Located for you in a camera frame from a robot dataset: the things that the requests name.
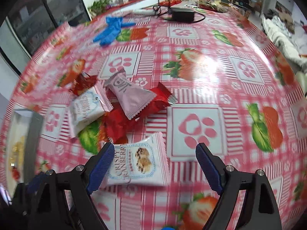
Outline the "black power adapter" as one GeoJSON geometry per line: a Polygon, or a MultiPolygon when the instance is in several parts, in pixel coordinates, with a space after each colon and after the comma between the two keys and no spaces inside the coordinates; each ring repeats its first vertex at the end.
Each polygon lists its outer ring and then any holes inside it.
{"type": "Polygon", "coordinates": [[[171,8],[171,20],[175,22],[194,22],[195,12],[190,8],[171,8]]]}

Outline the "white power strip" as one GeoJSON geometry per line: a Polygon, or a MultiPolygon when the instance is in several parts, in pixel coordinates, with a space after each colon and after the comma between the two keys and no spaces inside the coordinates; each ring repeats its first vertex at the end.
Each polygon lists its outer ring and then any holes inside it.
{"type": "Polygon", "coordinates": [[[151,9],[135,9],[132,11],[132,14],[134,15],[145,15],[145,16],[152,16],[152,15],[155,15],[156,12],[151,9]]]}

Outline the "blue rubber gloves pile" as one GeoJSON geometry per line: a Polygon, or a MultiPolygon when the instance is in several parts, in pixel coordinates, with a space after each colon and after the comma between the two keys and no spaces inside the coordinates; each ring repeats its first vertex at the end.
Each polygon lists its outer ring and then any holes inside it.
{"type": "Polygon", "coordinates": [[[110,45],[120,34],[122,28],[136,25],[135,22],[124,22],[123,17],[106,17],[106,23],[105,29],[93,39],[93,42],[99,43],[100,46],[110,45]]]}

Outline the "pink triangular snack packet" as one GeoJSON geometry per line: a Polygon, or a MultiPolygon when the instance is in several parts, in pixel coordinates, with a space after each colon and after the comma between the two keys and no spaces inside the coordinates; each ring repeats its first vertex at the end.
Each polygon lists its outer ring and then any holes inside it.
{"type": "Polygon", "coordinates": [[[126,117],[131,120],[157,96],[128,80],[125,69],[120,69],[105,81],[105,87],[118,99],[126,117]]]}

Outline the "glass door display cabinet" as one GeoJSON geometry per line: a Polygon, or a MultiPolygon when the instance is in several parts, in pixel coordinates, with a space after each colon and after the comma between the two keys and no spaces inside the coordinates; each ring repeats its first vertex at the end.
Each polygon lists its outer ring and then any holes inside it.
{"type": "Polygon", "coordinates": [[[7,19],[29,55],[63,23],[77,26],[90,21],[82,0],[17,0],[7,19]]]}

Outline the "sofa with blankets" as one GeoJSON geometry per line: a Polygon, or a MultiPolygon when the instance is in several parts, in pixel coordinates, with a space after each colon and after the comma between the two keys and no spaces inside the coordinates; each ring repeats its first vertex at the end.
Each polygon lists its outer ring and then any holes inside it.
{"type": "Polygon", "coordinates": [[[262,26],[268,38],[291,63],[306,73],[306,32],[302,26],[292,34],[278,16],[272,19],[261,16],[262,26]]]}

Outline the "cluttered coffee table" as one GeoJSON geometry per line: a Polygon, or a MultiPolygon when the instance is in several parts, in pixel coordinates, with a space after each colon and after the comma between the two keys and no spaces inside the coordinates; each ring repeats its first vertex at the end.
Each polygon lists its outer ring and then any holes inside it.
{"type": "Polygon", "coordinates": [[[234,3],[234,0],[193,0],[199,9],[212,12],[227,13],[230,10],[242,12],[243,9],[234,3]]]}

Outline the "grey white storage box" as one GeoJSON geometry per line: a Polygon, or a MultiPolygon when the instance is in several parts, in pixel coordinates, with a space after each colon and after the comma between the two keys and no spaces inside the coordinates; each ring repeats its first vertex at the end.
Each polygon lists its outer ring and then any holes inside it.
{"type": "Polygon", "coordinates": [[[44,118],[28,109],[13,111],[6,141],[5,174],[7,190],[13,197],[17,184],[29,183],[35,176],[36,150],[44,118]]]}

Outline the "white crispy cranberry packet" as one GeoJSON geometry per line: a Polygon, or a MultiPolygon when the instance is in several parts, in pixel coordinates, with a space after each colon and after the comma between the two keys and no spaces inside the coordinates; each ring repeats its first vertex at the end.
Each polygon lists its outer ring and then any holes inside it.
{"type": "Polygon", "coordinates": [[[114,159],[102,187],[130,184],[168,186],[170,182],[163,134],[155,132],[137,143],[115,145],[114,159]]]}

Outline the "white pink cranberry packet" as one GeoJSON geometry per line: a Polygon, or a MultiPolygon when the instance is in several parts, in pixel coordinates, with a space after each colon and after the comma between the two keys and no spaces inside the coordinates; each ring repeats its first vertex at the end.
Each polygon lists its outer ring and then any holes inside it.
{"type": "Polygon", "coordinates": [[[113,106],[107,98],[105,90],[97,85],[89,88],[76,97],[68,107],[68,122],[72,138],[86,126],[104,114],[111,112],[113,106]]]}

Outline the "long red snack packet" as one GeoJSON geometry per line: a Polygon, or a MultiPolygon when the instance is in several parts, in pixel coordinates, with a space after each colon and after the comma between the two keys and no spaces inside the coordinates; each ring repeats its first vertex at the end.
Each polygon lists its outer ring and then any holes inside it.
{"type": "Polygon", "coordinates": [[[144,119],[149,115],[156,114],[161,110],[164,110],[168,106],[176,104],[177,102],[177,98],[161,82],[159,82],[158,85],[152,88],[150,91],[155,93],[156,96],[134,117],[134,119],[144,119]]]}

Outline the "green potted plant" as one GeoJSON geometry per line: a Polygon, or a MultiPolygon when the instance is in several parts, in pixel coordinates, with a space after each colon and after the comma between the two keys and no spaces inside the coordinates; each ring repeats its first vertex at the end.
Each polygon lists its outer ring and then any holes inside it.
{"type": "Polygon", "coordinates": [[[93,1],[87,9],[92,18],[105,13],[107,10],[111,9],[112,0],[97,0],[93,1]]]}

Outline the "dark red small snack packet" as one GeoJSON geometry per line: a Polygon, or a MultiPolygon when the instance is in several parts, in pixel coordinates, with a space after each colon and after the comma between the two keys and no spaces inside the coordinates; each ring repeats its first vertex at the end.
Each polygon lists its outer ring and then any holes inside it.
{"type": "Polygon", "coordinates": [[[73,81],[70,92],[76,96],[80,96],[96,84],[97,76],[98,75],[89,75],[85,72],[78,74],[73,81]]]}

